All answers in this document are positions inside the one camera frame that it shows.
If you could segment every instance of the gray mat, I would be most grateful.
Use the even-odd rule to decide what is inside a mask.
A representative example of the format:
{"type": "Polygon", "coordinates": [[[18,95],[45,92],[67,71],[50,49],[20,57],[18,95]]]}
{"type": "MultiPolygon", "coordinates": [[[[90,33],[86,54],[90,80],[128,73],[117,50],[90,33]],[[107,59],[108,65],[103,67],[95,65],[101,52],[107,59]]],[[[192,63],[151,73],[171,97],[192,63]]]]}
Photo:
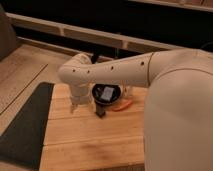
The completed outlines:
{"type": "Polygon", "coordinates": [[[37,86],[0,138],[0,160],[39,169],[52,90],[37,86]]]}

